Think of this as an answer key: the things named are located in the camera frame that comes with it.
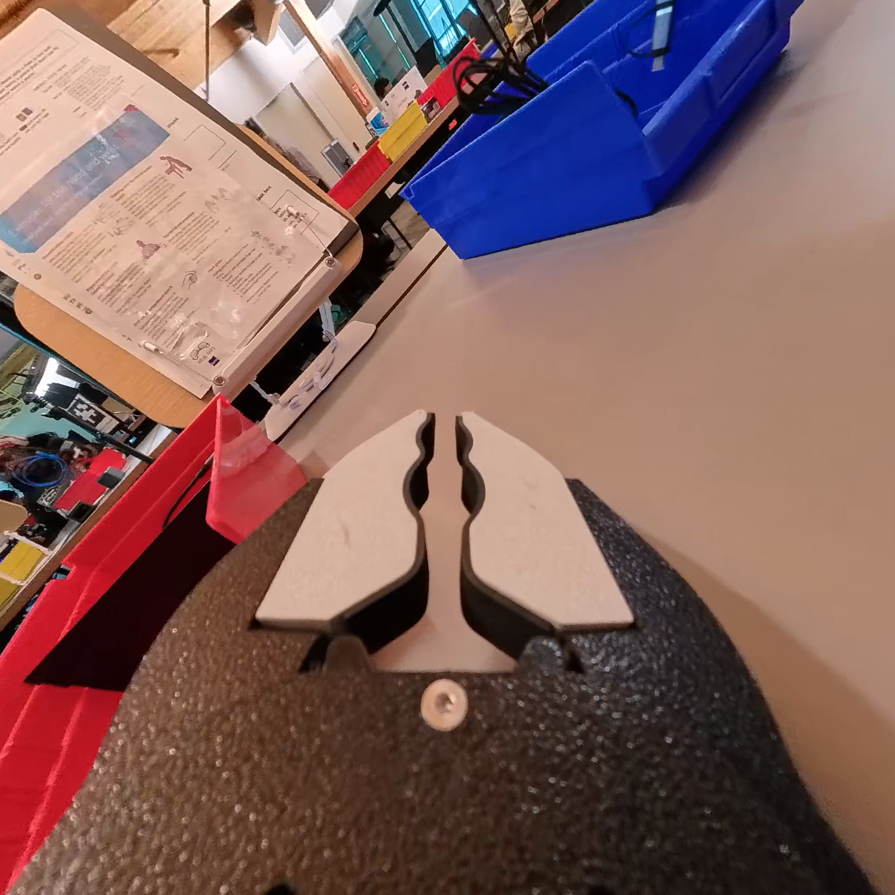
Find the black white marker tag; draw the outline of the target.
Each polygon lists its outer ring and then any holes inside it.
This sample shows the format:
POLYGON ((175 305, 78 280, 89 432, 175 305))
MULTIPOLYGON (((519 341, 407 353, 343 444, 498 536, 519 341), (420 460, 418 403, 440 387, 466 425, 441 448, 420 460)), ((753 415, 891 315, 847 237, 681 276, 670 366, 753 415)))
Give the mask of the black white marker tag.
POLYGON ((93 430, 103 433, 111 433, 115 431, 120 423, 115 416, 81 394, 75 394, 71 403, 66 408, 66 411, 73 416, 82 427, 90 427, 93 430))

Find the yellow plastic bin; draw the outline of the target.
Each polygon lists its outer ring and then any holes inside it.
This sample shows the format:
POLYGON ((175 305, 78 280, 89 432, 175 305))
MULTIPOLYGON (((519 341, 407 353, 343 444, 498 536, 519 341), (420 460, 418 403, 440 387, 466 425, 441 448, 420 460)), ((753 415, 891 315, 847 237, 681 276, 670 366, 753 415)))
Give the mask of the yellow plastic bin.
POLYGON ((428 126, 427 117, 415 100, 411 101, 396 121, 379 137, 380 152, 394 163, 421 136, 428 126))
POLYGON ((31 542, 2 539, 1 606, 14 598, 28 578, 46 561, 49 552, 31 542))

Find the blue plastic bin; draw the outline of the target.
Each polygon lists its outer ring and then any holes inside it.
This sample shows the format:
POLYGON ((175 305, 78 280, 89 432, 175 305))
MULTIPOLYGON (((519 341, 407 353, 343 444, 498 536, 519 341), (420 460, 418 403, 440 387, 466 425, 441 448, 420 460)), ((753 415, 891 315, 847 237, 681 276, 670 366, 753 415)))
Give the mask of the blue plastic bin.
POLYGON ((592 2, 525 61, 525 87, 474 110, 402 190, 470 260, 644 218, 701 159, 787 47, 800 1, 592 2))

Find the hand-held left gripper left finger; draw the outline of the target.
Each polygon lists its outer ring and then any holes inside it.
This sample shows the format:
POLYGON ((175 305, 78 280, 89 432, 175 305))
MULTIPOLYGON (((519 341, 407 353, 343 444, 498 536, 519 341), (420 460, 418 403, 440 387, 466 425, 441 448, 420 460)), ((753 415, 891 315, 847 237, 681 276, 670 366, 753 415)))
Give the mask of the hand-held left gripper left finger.
POLYGON ((329 469, 255 612, 257 627, 324 643, 352 636, 376 654, 421 621, 429 563, 420 509, 434 435, 435 414, 417 410, 329 469))

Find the red plastic bin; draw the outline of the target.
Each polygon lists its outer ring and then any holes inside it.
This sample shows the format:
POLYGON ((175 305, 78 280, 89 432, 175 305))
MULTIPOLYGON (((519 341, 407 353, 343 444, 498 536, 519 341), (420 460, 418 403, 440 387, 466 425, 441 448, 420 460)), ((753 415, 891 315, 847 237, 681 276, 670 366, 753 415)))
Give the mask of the red plastic bin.
POLYGON ((2 651, 1 889, 92 767, 174 610, 306 478, 263 428, 215 398, 66 556, 2 651))
POLYGON ((432 82, 427 89, 419 95, 416 103, 423 107, 430 103, 431 100, 438 102, 440 108, 444 109, 450 101, 456 96, 456 87, 454 84, 454 69, 463 59, 478 59, 480 57, 478 47, 474 40, 468 40, 467 43, 459 48, 449 59, 447 67, 432 82))
POLYGON ((375 185, 381 175, 387 172, 389 166, 390 161, 381 150, 379 140, 376 140, 329 189, 329 196, 339 206, 350 210, 355 202, 375 185))

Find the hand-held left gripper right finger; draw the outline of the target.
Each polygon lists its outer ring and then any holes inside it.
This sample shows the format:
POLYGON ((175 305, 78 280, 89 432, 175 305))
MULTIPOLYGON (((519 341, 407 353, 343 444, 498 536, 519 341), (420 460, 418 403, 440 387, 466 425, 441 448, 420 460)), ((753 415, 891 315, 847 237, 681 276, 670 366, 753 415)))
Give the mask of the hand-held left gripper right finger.
POLYGON ((518 661, 537 638, 625 630, 634 614, 559 469, 474 412, 455 419, 461 496, 461 608, 518 661))

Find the grey desk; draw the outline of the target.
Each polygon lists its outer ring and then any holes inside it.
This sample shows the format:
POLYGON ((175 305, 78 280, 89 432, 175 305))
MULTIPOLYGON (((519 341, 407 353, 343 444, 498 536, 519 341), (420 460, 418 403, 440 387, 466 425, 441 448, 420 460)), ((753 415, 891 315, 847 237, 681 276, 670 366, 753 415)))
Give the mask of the grey desk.
POLYGON ((427 614, 388 669, 509 668, 464 623, 454 420, 584 482, 726 628, 806 786, 893 893, 893 2, 805 2, 669 205, 445 250, 285 439, 314 475, 436 415, 427 614))

